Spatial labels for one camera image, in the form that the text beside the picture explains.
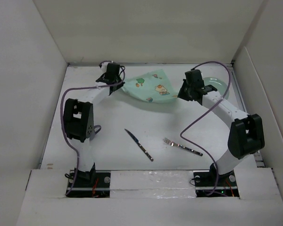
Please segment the green floral glass plate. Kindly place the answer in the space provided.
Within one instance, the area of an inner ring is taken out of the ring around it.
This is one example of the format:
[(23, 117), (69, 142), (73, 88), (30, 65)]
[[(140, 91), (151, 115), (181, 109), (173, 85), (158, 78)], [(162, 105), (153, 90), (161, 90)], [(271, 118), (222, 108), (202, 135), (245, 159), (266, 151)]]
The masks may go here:
[(220, 93), (220, 95), (224, 95), (224, 93), (226, 92), (226, 89), (227, 89), (227, 84), (216, 78), (216, 77), (205, 77), (203, 78), (203, 81), (204, 81), (204, 84), (207, 86), (207, 85), (212, 85), (214, 86), (217, 91)]

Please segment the green cartoon placemat cloth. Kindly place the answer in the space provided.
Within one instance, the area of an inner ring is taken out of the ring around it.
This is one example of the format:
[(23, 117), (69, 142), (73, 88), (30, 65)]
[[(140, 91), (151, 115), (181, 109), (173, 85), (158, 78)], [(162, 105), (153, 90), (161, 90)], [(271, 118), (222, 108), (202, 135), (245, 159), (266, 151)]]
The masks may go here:
[(178, 95), (162, 69), (125, 79), (122, 90), (137, 100), (157, 104), (171, 103)]

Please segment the purple ceramic mug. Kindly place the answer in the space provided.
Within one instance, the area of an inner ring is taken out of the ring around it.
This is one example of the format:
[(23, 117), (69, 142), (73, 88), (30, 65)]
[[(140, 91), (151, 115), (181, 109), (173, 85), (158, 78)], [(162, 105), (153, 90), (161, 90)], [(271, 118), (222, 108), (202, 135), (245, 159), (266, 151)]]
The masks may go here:
[(94, 139), (96, 134), (98, 134), (100, 131), (101, 131), (101, 126), (100, 125), (95, 125), (93, 127), (93, 132), (92, 132), (92, 135), (91, 135), (91, 139)]

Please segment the steel fork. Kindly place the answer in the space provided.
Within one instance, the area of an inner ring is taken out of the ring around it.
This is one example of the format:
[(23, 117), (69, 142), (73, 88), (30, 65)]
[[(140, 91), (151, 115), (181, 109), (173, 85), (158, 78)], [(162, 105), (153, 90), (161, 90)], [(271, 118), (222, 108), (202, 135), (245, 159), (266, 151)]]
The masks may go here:
[(177, 144), (177, 143), (175, 143), (174, 141), (169, 140), (169, 139), (166, 138), (166, 137), (163, 139), (163, 142), (164, 142), (165, 144), (169, 145), (169, 146), (173, 146), (173, 147), (177, 147), (177, 148), (183, 149), (183, 150), (188, 151), (188, 152), (190, 152), (190, 153), (192, 153), (192, 154), (194, 154), (194, 155), (203, 156), (203, 153), (200, 153), (200, 152), (198, 152), (198, 151), (195, 151), (195, 150), (190, 149), (190, 148), (188, 148), (188, 147), (185, 147), (185, 146), (183, 146), (183, 145)]

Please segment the steel table knife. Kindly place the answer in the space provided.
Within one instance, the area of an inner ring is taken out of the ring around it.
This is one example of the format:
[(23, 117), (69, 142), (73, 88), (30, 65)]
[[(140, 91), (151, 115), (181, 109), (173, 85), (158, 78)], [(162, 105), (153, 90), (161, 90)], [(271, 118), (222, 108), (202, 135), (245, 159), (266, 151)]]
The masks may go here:
[(125, 129), (128, 135), (133, 139), (133, 141), (138, 145), (138, 147), (143, 151), (143, 153), (149, 158), (150, 161), (154, 161), (153, 157), (148, 153), (148, 151), (140, 144), (136, 136), (131, 133), (129, 130)]

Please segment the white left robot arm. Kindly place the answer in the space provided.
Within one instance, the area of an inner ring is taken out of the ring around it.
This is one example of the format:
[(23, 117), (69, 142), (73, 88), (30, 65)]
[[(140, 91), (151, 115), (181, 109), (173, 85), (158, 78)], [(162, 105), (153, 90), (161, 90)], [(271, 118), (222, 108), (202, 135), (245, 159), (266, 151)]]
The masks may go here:
[(125, 66), (114, 61), (100, 63), (102, 75), (95, 86), (67, 89), (60, 101), (60, 122), (66, 144), (76, 153), (73, 174), (66, 174), (70, 182), (67, 193), (74, 186), (96, 184), (95, 162), (90, 151), (90, 142), (101, 130), (94, 124), (94, 107), (125, 83)]

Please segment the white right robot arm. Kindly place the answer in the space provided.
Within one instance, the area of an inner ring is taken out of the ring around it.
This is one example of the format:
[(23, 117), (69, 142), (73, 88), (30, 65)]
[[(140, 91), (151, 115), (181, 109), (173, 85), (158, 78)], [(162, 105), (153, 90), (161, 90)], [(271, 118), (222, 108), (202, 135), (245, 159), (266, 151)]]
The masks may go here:
[(231, 104), (212, 85), (205, 85), (201, 71), (185, 72), (183, 85), (178, 93), (180, 99), (196, 101), (209, 109), (229, 128), (228, 149), (210, 166), (209, 181), (220, 185), (226, 176), (248, 155), (265, 147), (262, 119), (258, 114), (250, 115)]

